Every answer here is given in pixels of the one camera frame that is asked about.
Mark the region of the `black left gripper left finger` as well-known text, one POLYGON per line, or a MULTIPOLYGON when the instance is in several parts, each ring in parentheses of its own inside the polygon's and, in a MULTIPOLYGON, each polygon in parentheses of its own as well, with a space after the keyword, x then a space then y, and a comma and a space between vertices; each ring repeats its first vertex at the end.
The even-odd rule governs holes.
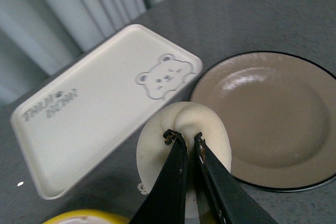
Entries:
POLYGON ((174 130, 163 133, 172 149, 139 210, 130 223, 184 223, 188 153, 182 134, 174 130))

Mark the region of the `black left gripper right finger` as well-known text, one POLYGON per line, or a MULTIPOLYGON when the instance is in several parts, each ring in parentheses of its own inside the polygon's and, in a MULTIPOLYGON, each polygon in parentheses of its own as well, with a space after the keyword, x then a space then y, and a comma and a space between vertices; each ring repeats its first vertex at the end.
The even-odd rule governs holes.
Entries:
POLYGON ((195 189, 200 223, 276 223, 239 185, 207 146, 194 137, 195 189))

